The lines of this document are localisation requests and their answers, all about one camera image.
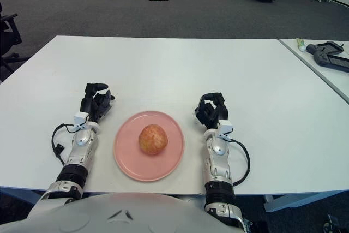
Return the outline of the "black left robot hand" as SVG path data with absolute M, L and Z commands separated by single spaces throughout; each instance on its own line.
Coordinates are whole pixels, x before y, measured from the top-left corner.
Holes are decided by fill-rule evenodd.
M 98 123 L 111 108 L 110 102 L 115 100 L 104 83 L 88 83 L 85 88 L 85 96 L 81 101 L 80 111 L 88 113 L 90 122 Z

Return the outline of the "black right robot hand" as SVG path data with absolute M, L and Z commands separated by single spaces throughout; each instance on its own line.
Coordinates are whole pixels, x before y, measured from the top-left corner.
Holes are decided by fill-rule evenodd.
M 204 94 L 194 112 L 207 129 L 216 129 L 220 120 L 228 120 L 228 109 L 220 92 Z

